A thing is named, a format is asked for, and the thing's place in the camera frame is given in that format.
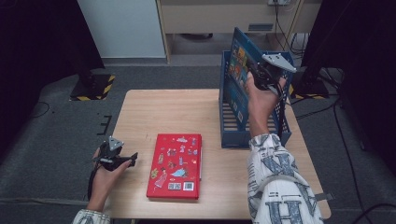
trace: black curtain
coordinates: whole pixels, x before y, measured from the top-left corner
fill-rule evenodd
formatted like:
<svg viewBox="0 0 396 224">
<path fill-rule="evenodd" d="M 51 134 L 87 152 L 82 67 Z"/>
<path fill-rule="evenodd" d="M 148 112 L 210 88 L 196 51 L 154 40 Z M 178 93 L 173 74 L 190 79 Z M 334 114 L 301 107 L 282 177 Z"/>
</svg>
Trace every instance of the black curtain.
<svg viewBox="0 0 396 224">
<path fill-rule="evenodd" d="M 0 158 L 41 89 L 81 68 L 104 65 L 77 1 L 0 0 Z"/>
<path fill-rule="evenodd" d="M 394 174 L 395 11 L 392 0 L 323 0 L 302 62 L 312 78 L 321 67 L 345 71 L 340 93 L 362 146 L 379 153 Z"/>
</svg>

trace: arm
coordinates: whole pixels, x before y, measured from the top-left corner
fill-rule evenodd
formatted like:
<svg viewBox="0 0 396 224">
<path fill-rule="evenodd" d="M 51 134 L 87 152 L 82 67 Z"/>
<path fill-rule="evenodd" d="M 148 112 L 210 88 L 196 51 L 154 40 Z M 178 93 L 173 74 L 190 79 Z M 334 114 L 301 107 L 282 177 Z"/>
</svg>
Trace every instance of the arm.
<svg viewBox="0 0 396 224">
<path fill-rule="evenodd" d="M 99 150 L 96 150 L 94 157 L 97 157 Z M 92 196 L 88 202 L 86 209 L 81 209 L 73 223 L 93 223 L 93 224 L 105 224 L 110 223 L 110 217 L 103 214 L 105 202 L 113 189 L 119 177 L 128 168 L 131 161 L 126 161 L 120 165 L 116 170 L 110 172 L 104 167 L 100 166 L 96 172 L 95 178 L 92 183 Z"/>
<path fill-rule="evenodd" d="M 283 86 L 286 80 L 279 81 Z M 260 91 L 248 74 L 250 155 L 247 161 L 247 198 L 253 223 L 322 223 L 312 189 L 300 176 L 293 156 L 270 133 L 267 120 L 277 96 Z"/>
</svg>

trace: patterned sleeve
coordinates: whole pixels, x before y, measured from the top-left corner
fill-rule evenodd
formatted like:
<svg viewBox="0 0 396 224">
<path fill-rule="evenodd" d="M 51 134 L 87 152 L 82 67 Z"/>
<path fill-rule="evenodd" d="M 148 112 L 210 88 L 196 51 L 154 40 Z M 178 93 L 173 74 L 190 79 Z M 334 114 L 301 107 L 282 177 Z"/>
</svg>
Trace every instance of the patterned sleeve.
<svg viewBox="0 0 396 224">
<path fill-rule="evenodd" d="M 323 223 L 317 200 L 276 134 L 249 141 L 247 200 L 253 223 Z"/>
<path fill-rule="evenodd" d="M 81 209 L 77 213 L 73 224 L 109 224 L 110 217 L 106 214 Z"/>
</svg>

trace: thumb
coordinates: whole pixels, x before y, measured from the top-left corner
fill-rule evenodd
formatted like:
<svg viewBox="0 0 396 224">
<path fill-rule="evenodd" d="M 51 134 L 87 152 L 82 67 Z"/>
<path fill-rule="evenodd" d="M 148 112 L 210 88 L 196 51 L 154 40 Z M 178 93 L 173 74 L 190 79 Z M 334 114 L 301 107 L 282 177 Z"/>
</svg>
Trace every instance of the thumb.
<svg viewBox="0 0 396 224">
<path fill-rule="evenodd" d="M 124 173 L 124 171 L 126 170 L 126 168 L 129 167 L 129 165 L 131 164 L 131 160 L 125 161 L 123 164 L 121 164 L 117 169 L 115 169 L 113 172 L 116 173 L 117 176 L 120 176 Z"/>
<path fill-rule="evenodd" d="M 283 89 L 283 88 L 285 87 L 285 85 L 286 85 L 286 79 L 283 78 L 283 77 L 281 77 L 281 78 L 279 79 L 279 85 L 280 85 L 280 87 Z"/>
</svg>

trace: red book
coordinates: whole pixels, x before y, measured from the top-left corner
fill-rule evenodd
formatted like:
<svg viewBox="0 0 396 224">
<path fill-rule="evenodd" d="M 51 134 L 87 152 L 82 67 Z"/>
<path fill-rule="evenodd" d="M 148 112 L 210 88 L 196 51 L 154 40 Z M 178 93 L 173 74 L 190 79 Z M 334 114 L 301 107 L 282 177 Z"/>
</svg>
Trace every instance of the red book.
<svg viewBox="0 0 396 224">
<path fill-rule="evenodd" d="M 202 136 L 159 133 L 148 178 L 148 198 L 199 197 Z"/>
</svg>

